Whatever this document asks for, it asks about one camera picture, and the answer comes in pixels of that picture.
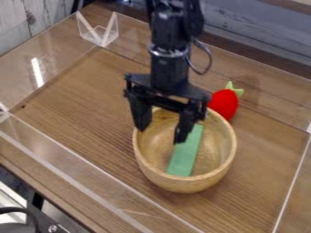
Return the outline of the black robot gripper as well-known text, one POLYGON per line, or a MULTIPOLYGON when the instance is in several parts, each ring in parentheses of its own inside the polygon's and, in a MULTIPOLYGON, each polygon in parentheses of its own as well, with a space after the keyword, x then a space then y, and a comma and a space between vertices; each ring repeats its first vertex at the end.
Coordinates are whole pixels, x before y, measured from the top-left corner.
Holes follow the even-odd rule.
POLYGON ((159 106, 179 115, 175 127, 173 143, 186 141, 195 123, 206 117, 210 97, 207 92, 195 86, 188 77, 191 49, 163 49, 148 46, 151 54, 151 73, 125 74, 125 97, 135 127, 144 131, 152 121, 152 106, 159 106))

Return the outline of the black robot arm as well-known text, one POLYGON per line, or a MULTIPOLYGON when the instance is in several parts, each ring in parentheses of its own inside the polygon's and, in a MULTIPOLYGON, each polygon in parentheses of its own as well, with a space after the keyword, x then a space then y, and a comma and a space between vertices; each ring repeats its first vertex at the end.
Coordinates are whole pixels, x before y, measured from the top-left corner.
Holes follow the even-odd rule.
POLYGON ((204 16, 199 0, 145 0, 151 28, 151 72, 127 74, 124 96, 135 127, 143 131, 152 122, 155 106, 179 114, 173 142, 186 141, 196 121, 206 118, 208 93, 191 84, 191 46, 203 47, 204 16))

